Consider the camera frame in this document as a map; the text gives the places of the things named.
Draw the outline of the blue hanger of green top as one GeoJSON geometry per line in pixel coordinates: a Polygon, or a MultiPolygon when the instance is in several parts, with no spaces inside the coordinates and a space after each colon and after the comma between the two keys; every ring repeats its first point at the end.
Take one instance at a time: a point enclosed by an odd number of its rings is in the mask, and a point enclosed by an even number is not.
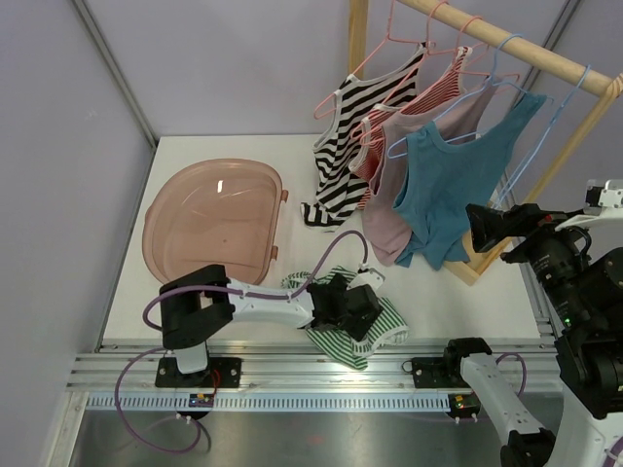
{"type": "Polygon", "coordinates": [[[561,103],[558,106],[558,108],[556,109],[556,111],[552,114],[551,118],[549,119],[549,121],[547,123],[547,126],[544,128],[541,136],[535,142],[535,145],[533,146],[533,148],[529,152],[527,152],[525,154],[525,156],[521,159],[521,161],[518,163],[518,165],[515,167],[515,169],[513,170],[511,175],[509,176],[508,180],[505,182],[505,184],[499,190],[497,199],[492,204],[493,208],[500,208],[503,205],[503,203],[505,202],[505,200],[509,197],[509,195],[512,192],[512,189],[517,184],[517,182],[521,179],[521,177],[523,176],[523,174],[526,171],[526,169],[530,166],[531,162],[533,161],[535,156],[540,151],[542,145],[544,144],[544,142],[545,142],[546,138],[548,137],[549,133],[551,132],[552,128],[554,127],[556,122],[559,120],[561,114],[563,113],[565,107],[569,104],[569,102],[571,101],[571,99],[575,95],[575,93],[581,88],[582,84],[586,80],[586,78],[587,78],[587,76],[588,76],[588,74],[589,74],[589,72],[591,70],[592,70],[592,66],[590,64],[588,64],[585,67],[585,69],[583,71],[583,74],[580,77],[580,79],[578,80],[578,82],[567,93],[567,95],[561,101],[561,103]]]}

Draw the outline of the green striped tank top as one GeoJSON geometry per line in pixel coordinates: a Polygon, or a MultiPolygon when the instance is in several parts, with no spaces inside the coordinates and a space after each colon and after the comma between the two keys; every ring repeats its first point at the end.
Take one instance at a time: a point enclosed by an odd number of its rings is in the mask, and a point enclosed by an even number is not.
{"type": "Polygon", "coordinates": [[[362,341],[356,341],[342,330],[306,333],[315,347],[332,361],[356,371],[368,367],[368,358],[379,348],[404,343],[409,337],[409,326],[387,297],[379,297],[382,312],[362,341]]]}

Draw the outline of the teal tank top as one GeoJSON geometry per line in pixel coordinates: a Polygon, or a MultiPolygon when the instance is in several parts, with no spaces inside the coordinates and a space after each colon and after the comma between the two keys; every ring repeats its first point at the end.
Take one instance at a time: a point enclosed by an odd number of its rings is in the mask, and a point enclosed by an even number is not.
{"type": "Polygon", "coordinates": [[[466,97],[406,136],[407,172],[392,209],[411,228],[411,237],[397,265],[408,267],[418,254],[435,270],[469,260],[462,241],[470,228],[465,207],[490,200],[515,143],[547,97],[524,94],[477,137],[490,100],[485,92],[466,97]]]}

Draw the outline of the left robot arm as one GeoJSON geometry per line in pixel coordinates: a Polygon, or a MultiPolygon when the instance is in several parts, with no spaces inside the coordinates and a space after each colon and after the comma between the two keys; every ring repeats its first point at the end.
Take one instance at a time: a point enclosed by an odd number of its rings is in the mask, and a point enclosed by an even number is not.
{"type": "Polygon", "coordinates": [[[271,289],[227,276],[210,265],[167,283],[150,305],[160,309],[162,342],[170,355],[159,361],[159,388],[239,386],[241,361],[212,357],[207,342],[232,322],[283,325],[295,330],[343,331],[361,341],[379,318],[376,295],[384,277],[364,269],[348,279],[337,273],[324,284],[305,281],[271,289]]]}

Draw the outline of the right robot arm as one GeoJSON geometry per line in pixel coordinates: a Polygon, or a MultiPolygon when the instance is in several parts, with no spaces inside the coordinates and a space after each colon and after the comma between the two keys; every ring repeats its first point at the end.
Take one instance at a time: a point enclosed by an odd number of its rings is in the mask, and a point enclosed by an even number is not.
{"type": "Polygon", "coordinates": [[[622,250],[592,262],[591,237],[579,211],[533,203],[507,211],[468,204],[472,244],[487,252],[507,237],[521,243],[501,254],[527,264],[563,324],[555,341],[563,383],[559,430],[546,429],[501,375],[479,338],[449,341],[444,379],[475,393],[500,440],[504,466],[619,466],[622,463],[622,250]]]}

